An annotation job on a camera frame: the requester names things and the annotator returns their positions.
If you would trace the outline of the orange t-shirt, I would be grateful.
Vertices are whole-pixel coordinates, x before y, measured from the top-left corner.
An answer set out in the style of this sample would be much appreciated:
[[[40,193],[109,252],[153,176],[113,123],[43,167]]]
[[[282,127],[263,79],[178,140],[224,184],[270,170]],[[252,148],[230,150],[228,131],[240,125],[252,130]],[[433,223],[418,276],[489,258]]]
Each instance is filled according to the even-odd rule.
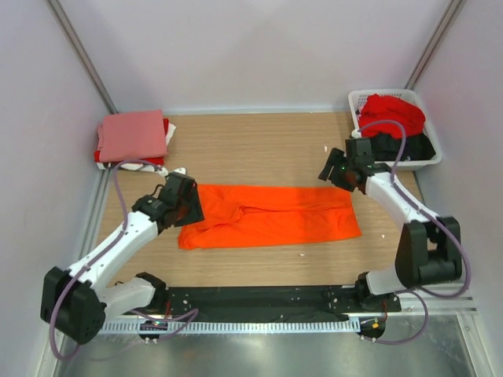
[[[204,220],[185,225],[182,250],[349,240],[362,233],[351,195],[330,187],[200,185]]]

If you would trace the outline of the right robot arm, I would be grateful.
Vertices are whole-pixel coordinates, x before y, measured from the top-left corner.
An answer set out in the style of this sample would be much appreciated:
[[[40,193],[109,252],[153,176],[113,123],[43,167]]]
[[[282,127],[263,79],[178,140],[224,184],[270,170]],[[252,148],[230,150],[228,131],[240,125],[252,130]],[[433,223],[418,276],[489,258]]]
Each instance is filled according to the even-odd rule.
[[[375,200],[401,231],[392,266],[361,273],[355,281],[357,307],[371,311],[385,295],[459,280],[464,265],[459,222],[415,198],[388,164],[375,161],[368,138],[347,139],[345,146],[331,150],[318,178]]]

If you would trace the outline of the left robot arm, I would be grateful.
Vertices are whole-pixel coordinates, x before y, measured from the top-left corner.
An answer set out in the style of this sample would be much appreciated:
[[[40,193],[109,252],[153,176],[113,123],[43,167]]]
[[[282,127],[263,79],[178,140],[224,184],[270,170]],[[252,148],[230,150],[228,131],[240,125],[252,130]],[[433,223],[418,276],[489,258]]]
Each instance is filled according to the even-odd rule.
[[[204,220],[196,180],[179,171],[167,175],[157,195],[138,199],[118,228],[88,255],[67,269],[44,277],[40,317],[85,345],[107,320],[135,309],[157,314],[167,304],[167,285],[150,273],[110,287],[116,273],[140,249],[171,227]]]

